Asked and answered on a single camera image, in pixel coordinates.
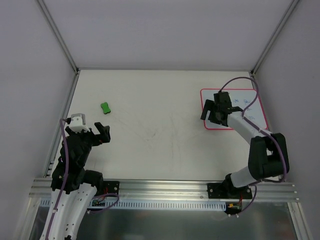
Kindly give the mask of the green whiteboard eraser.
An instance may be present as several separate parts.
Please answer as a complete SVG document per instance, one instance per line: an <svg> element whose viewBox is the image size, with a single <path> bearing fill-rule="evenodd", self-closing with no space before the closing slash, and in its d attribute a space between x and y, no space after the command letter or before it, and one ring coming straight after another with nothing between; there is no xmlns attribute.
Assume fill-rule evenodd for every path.
<svg viewBox="0 0 320 240"><path fill-rule="evenodd" d="M111 113L111 109L110 109L109 104L107 102L101 103L100 107L101 107L104 115Z"/></svg>

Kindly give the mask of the pink framed whiteboard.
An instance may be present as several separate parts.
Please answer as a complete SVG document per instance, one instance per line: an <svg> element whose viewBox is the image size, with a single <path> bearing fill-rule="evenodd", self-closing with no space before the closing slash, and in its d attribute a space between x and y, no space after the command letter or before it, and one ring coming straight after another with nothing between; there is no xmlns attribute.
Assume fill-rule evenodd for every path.
<svg viewBox="0 0 320 240"><path fill-rule="evenodd" d="M200 90L201 106L204 109L206 100L214 100L214 94L217 93L219 88L203 88ZM248 106L256 96L255 89L249 88L224 88L224 92L228 92L233 107L240 107L244 109ZM208 120L210 112L207 112L206 120L204 121L204 127L207 130L232 130L230 127L218 125ZM269 128L268 122L265 116L261 100L258 97L257 100L245 111L246 117L260 127L264 127L266 130Z"/></svg>

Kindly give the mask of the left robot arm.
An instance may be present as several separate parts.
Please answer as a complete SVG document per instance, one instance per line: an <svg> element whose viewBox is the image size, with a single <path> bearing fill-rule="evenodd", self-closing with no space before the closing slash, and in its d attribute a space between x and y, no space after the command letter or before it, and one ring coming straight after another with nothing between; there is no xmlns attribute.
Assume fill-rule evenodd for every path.
<svg viewBox="0 0 320 240"><path fill-rule="evenodd" d="M74 240L94 196L104 191L101 172L86 170L85 164L93 147L109 143L110 127L96 122L92 129L75 132L60 121L62 143L58 164L51 181L51 203L41 235L42 240Z"/></svg>

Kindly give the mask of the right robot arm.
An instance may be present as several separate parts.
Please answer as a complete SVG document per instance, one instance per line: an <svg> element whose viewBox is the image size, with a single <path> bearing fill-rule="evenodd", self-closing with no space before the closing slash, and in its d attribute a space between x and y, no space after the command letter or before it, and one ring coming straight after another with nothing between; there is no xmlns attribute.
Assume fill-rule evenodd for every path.
<svg viewBox="0 0 320 240"><path fill-rule="evenodd" d="M250 121L240 107L233 107L229 101L219 103L207 99L200 118L232 128L249 144L247 166L227 174L217 185L209 183L209 198L236 199L241 194L250 194L251 186L260 182L272 183L274 177L286 176L289 172L285 136L262 129Z"/></svg>

